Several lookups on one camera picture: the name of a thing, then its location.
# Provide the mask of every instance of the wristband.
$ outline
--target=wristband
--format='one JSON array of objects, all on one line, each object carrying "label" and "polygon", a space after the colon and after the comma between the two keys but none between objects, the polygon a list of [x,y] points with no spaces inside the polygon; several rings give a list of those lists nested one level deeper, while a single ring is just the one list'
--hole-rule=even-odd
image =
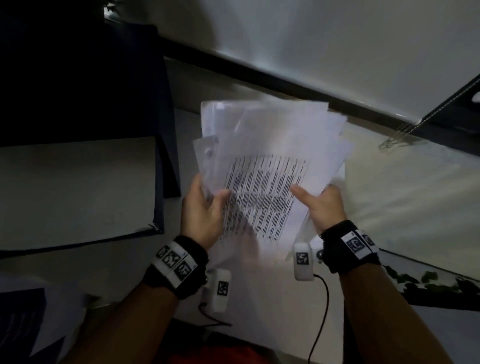
[{"label": "wristband", "polygon": [[150,287],[166,287],[183,300],[205,284],[208,254],[195,240],[179,235],[156,254],[144,275]]},{"label": "wristband", "polygon": [[366,263],[381,265],[378,247],[350,220],[325,230],[323,261],[332,273],[344,274]]}]

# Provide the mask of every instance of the stack of papers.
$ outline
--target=stack of papers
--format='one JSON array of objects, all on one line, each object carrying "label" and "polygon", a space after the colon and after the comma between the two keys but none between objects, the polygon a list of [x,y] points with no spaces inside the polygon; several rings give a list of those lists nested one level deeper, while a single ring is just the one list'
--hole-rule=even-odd
[{"label": "stack of papers", "polygon": [[289,188],[318,195],[352,151],[347,117],[313,101],[202,103],[203,138],[193,143],[207,195],[228,188],[224,233],[213,265],[235,254],[255,259],[291,251],[308,214]]}]

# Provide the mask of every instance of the finger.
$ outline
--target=finger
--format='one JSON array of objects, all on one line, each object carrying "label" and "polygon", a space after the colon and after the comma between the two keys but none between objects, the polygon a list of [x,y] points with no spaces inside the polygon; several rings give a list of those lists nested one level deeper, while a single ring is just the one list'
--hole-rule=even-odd
[{"label": "finger", "polygon": [[215,218],[222,218],[223,206],[230,197],[230,190],[221,190],[213,199],[210,211]]},{"label": "finger", "polygon": [[309,194],[305,189],[301,188],[300,186],[294,184],[290,187],[290,192],[306,207],[312,208],[313,204],[315,203],[315,196]]},{"label": "finger", "polygon": [[193,178],[188,198],[205,203],[205,196],[202,190],[202,175],[199,173]]}]

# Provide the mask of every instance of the cord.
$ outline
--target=cord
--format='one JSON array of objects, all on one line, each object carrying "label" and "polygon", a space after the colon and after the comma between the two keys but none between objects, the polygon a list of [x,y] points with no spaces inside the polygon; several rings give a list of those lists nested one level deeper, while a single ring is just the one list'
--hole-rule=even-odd
[{"label": "cord", "polygon": [[312,350],[310,350],[310,355],[308,356],[308,364],[310,364],[310,359],[312,357],[313,350],[315,350],[315,346],[317,346],[317,342],[318,342],[318,339],[320,338],[320,334],[322,333],[322,330],[324,329],[325,320],[326,320],[327,314],[328,314],[328,306],[330,304],[330,293],[328,291],[327,282],[325,282],[325,280],[322,277],[320,277],[318,274],[314,274],[314,276],[317,277],[317,278],[320,278],[325,285],[325,289],[327,291],[327,308],[325,309],[324,319],[322,321],[322,325],[320,326],[320,331],[318,332],[317,338],[315,339],[315,342],[313,343]]},{"label": "cord", "polygon": [[198,305],[198,311],[200,311],[200,313],[205,316],[206,318],[208,318],[209,320],[212,320],[212,321],[215,321],[216,324],[210,324],[210,325],[202,325],[200,326],[201,328],[213,328],[213,327],[217,327],[217,326],[227,326],[227,327],[232,327],[233,325],[232,324],[229,324],[227,322],[223,322],[223,321],[220,321],[220,320],[217,320],[216,318],[214,317],[211,317],[210,315],[206,314],[202,308],[203,307],[206,307],[207,304],[205,302],[201,303]]}]

